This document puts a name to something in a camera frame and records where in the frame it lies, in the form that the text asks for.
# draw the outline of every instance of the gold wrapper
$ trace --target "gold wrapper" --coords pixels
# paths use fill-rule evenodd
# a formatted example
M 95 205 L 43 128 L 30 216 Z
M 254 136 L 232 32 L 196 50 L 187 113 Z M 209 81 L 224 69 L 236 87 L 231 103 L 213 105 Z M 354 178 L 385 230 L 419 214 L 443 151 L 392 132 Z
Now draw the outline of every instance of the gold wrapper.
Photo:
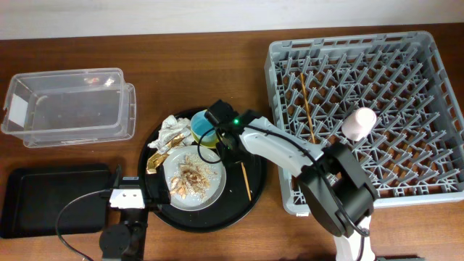
M 153 156 L 151 156 L 146 163 L 146 174 L 155 174 L 157 172 L 157 167 L 159 167 L 167 159 L 167 156 L 169 156 L 167 152 L 171 148 L 179 145 L 182 140 L 184 140 L 184 138 L 185 136 L 182 133 L 177 135 L 161 149 L 159 149 L 155 154 L 153 154 Z

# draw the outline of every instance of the black tray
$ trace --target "black tray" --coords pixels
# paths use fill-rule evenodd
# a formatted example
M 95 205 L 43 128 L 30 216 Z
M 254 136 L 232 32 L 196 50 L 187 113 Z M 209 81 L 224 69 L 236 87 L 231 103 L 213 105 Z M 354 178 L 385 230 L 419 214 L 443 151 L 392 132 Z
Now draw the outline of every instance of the black tray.
M 181 112 L 175 117 L 190 119 L 195 113 L 203 109 L 192 109 Z M 146 162 L 156 152 L 156 149 L 150 149 L 147 145 L 157 139 L 160 128 L 161 125 L 146 140 L 138 162 L 138 176 L 144 180 L 148 192 L 152 194 L 159 193 L 157 191 L 158 184 L 165 180 L 162 167 L 158 168 L 159 172 L 157 174 L 145 175 Z M 188 232 L 212 232 L 238 222 L 248 214 L 260 198 L 267 175 L 267 161 L 262 157 L 252 154 L 246 154 L 241 158 L 245 164 L 249 188 L 252 191 L 252 200 L 250 201 L 241 164 L 236 159 L 232 161 L 231 159 L 232 157 L 226 155 L 223 161 L 227 175 L 224 192 L 211 206 L 203 210 L 191 212 L 178 210 L 170 204 L 161 204 L 159 209 L 154 211 L 154 213 L 172 227 Z
M 59 211 L 79 196 L 104 189 L 110 175 L 104 164 L 14 170 L 8 178 L 0 236 L 55 235 Z M 60 231 L 95 233 L 104 227 L 106 216 L 106 201 L 91 196 L 63 213 Z

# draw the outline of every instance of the chopstick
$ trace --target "chopstick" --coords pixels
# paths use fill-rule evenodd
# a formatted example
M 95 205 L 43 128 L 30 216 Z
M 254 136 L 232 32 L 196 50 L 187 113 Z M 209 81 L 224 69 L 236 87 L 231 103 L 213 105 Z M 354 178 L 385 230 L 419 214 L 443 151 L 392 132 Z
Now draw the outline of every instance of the chopstick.
M 306 98 L 306 87 L 305 87 L 305 77 L 303 76 L 303 72 L 299 74 L 299 77 L 302 80 L 302 90 L 303 90 L 303 97 L 304 97 L 304 108 L 306 109 L 306 116 L 307 116 L 307 121 L 310 125 L 310 132 L 311 132 L 311 138 L 312 142 L 315 144 L 315 139 L 314 139 L 314 132 L 312 131 L 312 120 L 310 116 L 310 105 L 307 103 L 307 98 Z
M 249 193 L 247 171 L 245 170 L 245 165 L 244 165 L 243 162 L 241 163 L 241 171 L 244 173 L 246 192 L 248 192 L 248 199 L 251 201 L 252 200 L 252 195 Z

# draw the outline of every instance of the brown table surface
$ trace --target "brown table surface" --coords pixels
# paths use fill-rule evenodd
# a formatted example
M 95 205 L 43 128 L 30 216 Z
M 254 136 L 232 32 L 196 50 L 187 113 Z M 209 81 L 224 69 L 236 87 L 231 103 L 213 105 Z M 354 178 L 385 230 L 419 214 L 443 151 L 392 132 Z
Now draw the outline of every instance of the brown table surface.
M 263 68 L 273 41 L 408 30 L 432 33 L 463 105 L 464 24 L 0 41 L 0 101 L 16 73 L 102 67 L 121 68 L 137 95 L 136 134 L 130 141 L 27 149 L 18 138 L 0 134 L 0 204 L 8 175 L 17 167 L 104 162 L 114 169 L 122 163 L 126 175 L 137 175 L 145 140 L 169 114 L 223 99 L 238 111 L 251 108 L 272 118 Z M 333 259 L 332 236 L 314 218 L 283 209 L 277 167 L 268 168 L 256 207 L 230 228 L 187 233 L 150 214 L 145 260 Z M 371 234 L 379 257 L 464 260 L 464 202 L 376 210 Z M 66 237 L 75 248 L 101 259 L 99 233 Z M 0 260 L 81 260 L 56 236 L 0 239 L 0 253 Z

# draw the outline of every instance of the crumpled napkin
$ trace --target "crumpled napkin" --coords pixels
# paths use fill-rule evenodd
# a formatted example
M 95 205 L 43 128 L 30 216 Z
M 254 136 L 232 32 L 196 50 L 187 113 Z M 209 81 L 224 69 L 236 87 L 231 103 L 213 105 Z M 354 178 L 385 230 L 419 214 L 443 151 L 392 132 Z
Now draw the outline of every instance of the crumpled napkin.
M 195 140 L 190 131 L 190 120 L 186 118 L 176 119 L 173 115 L 169 115 L 161 124 L 161 129 L 158 133 L 158 139 L 148 144 L 150 149 L 158 149 L 161 154 L 166 151 L 163 148 L 170 140 L 182 133 L 185 138 L 182 142 L 167 151 L 168 154 L 173 153 L 176 149 L 191 145 Z

